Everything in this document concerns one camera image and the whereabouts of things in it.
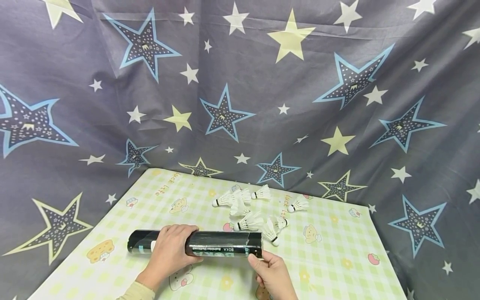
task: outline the cartoon bear print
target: cartoon bear print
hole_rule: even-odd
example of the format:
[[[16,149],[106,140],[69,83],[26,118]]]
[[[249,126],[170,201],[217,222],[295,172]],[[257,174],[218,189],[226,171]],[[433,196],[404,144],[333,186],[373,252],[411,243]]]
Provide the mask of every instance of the cartoon bear print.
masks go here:
[[[115,249],[112,240],[106,240],[100,244],[93,247],[88,253],[87,258],[90,260],[91,264],[97,262],[104,262],[109,256],[110,253]]]
[[[178,290],[186,285],[189,285],[193,281],[192,265],[188,265],[185,268],[173,273],[168,277],[168,283],[173,291]]]

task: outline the cartoon character print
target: cartoon character print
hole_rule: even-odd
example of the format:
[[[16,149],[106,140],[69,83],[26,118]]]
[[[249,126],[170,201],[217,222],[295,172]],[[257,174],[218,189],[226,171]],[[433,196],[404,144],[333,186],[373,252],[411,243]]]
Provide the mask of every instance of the cartoon character print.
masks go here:
[[[115,249],[112,240],[106,240],[100,244],[93,247],[88,253],[87,258],[90,260],[91,264],[97,262],[104,262],[109,256],[110,253]]]
[[[322,236],[318,234],[317,230],[315,229],[315,227],[313,227],[312,224],[305,226],[305,228],[303,229],[303,235],[307,244],[311,244],[315,241],[322,241]]]
[[[193,281],[193,275],[190,274],[192,271],[192,265],[188,265],[183,269],[173,273],[168,277],[168,283],[170,284],[170,288],[173,291],[178,290],[184,286],[189,285]]]
[[[186,212],[188,209],[187,205],[187,198],[177,199],[173,204],[172,208],[170,209],[171,214],[179,213],[179,212]]]

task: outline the white star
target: white star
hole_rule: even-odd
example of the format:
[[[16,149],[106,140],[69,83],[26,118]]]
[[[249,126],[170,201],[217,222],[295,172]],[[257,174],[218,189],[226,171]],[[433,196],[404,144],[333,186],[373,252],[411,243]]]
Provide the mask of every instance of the white star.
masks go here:
[[[195,81],[196,83],[198,83],[197,72],[198,72],[198,69],[190,68],[190,65],[187,63],[187,70],[183,71],[183,72],[180,72],[180,74],[182,74],[183,76],[186,76],[188,84],[190,84],[190,82],[192,82],[192,80]]]
[[[183,19],[183,26],[187,23],[193,24],[192,17],[195,14],[194,12],[188,12],[186,7],[183,7],[184,13],[179,13],[179,16]]]
[[[382,103],[382,96],[387,92],[388,90],[384,91],[379,91],[377,86],[373,87],[373,90],[371,93],[365,94],[364,96],[368,98],[367,106],[373,102],[377,102],[380,104]]]
[[[105,202],[108,202],[108,203],[110,203],[110,205],[112,205],[113,202],[117,200],[117,198],[115,198],[115,195],[117,195],[117,194],[108,195],[108,200],[106,200]]]
[[[392,168],[392,171],[395,173],[392,175],[392,178],[399,178],[402,183],[405,181],[405,178],[412,177],[410,174],[405,172],[405,167],[402,167],[401,169]]]
[[[235,1],[233,1],[233,11],[232,11],[232,14],[231,15],[228,15],[228,16],[223,16],[225,18],[225,20],[227,20],[229,23],[230,23],[230,33],[229,35],[231,35],[235,29],[238,29],[240,31],[242,31],[243,33],[245,33],[245,29],[243,29],[243,20],[245,20],[245,18],[248,16],[248,12],[247,13],[239,13],[239,10],[237,9],[237,5],[235,3]]]
[[[468,204],[472,204],[475,200],[480,199],[480,180],[477,179],[477,184],[475,184],[475,187],[471,190],[467,190],[467,193],[472,195],[470,198],[470,202]]]
[[[240,154],[240,156],[234,156],[234,158],[237,159],[237,164],[239,164],[239,163],[248,164],[247,160],[250,159],[250,157],[244,156],[243,153]]]
[[[446,261],[444,261],[444,267],[442,269],[445,270],[448,275],[448,273],[453,272],[452,263],[447,263]]]
[[[103,90],[102,86],[102,81],[97,81],[96,79],[93,79],[93,84],[89,85],[93,88],[93,91],[96,92],[98,89]]]
[[[104,157],[105,157],[105,154],[103,154],[102,156],[99,156],[99,157],[95,157],[95,156],[91,155],[89,158],[79,159],[79,161],[86,161],[87,166],[89,166],[90,164],[93,164],[93,163],[103,163],[102,159]]]
[[[205,41],[205,50],[207,50],[208,53],[210,53],[210,49],[212,46],[210,46],[210,39]]]
[[[437,0],[420,0],[419,2],[412,4],[410,6],[407,6],[407,8],[415,10],[415,15],[413,16],[413,19],[415,20],[424,12],[429,12],[431,14],[435,14],[435,8],[433,7],[433,4]]]
[[[287,110],[289,110],[290,108],[286,107],[284,103],[283,106],[279,107],[278,109],[280,110],[279,115],[281,115],[281,114],[287,114]]]
[[[340,2],[342,15],[335,21],[334,25],[343,23],[343,26],[345,27],[345,31],[348,33],[348,29],[350,28],[350,24],[352,23],[352,21],[362,18],[362,16],[356,12],[358,3],[359,3],[359,0],[356,0],[355,2],[353,2],[351,6],[348,6],[345,3]]]
[[[372,213],[372,215],[373,215],[373,213],[376,213],[376,212],[377,212],[377,210],[375,209],[375,206],[374,206],[374,205],[370,205],[370,204],[368,205],[368,210]]]
[[[421,71],[421,69],[422,69],[423,67],[428,66],[428,64],[425,63],[425,60],[426,60],[426,59],[423,59],[423,60],[421,60],[421,61],[416,61],[416,60],[415,60],[415,61],[414,61],[415,67],[413,67],[412,70],[415,70],[415,69],[416,69],[416,70],[418,70],[419,73],[420,73],[420,71]]]
[[[462,33],[465,34],[466,36],[471,37],[470,41],[468,42],[468,44],[465,46],[464,49],[467,49],[468,47],[473,45],[473,43],[480,44],[480,27],[477,29],[464,31]]]
[[[132,123],[133,121],[137,121],[139,123],[142,123],[140,121],[140,118],[143,116],[146,116],[146,114],[143,114],[138,111],[138,105],[135,106],[135,109],[133,111],[127,111],[127,113],[130,115],[130,121],[128,123]]]

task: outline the sleeve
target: sleeve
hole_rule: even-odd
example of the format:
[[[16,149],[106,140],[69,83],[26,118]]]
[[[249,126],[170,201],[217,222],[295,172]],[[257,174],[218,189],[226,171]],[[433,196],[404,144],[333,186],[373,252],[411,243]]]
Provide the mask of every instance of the sleeve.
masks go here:
[[[155,293],[141,283],[134,281],[125,294],[117,300],[153,300]]]

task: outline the white shuttlecock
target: white shuttlecock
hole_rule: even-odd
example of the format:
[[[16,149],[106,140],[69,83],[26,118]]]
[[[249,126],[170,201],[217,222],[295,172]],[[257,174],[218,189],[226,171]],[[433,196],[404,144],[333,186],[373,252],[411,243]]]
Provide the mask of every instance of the white shuttlecock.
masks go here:
[[[232,208],[230,209],[231,216],[246,216],[250,212],[245,204],[243,203],[242,198],[234,197]]]
[[[263,218],[260,217],[260,213],[249,212],[247,215],[237,224],[233,226],[235,231],[252,230],[256,231],[261,228],[264,223]]]
[[[233,197],[232,197],[232,193],[230,191],[221,195],[218,199],[215,199],[212,202],[213,207],[219,207],[221,205],[232,206],[232,204],[233,204]]]
[[[268,184],[261,187],[258,191],[252,193],[252,199],[268,199],[270,200],[270,188]]]
[[[278,246],[278,236],[276,235],[272,220],[267,219],[267,222],[263,225],[262,237],[269,240],[274,246]]]
[[[307,207],[308,201],[305,199],[305,197],[300,195],[297,197],[297,199],[295,199],[295,202],[287,208],[287,210],[289,213],[293,213],[297,210],[307,210]]]

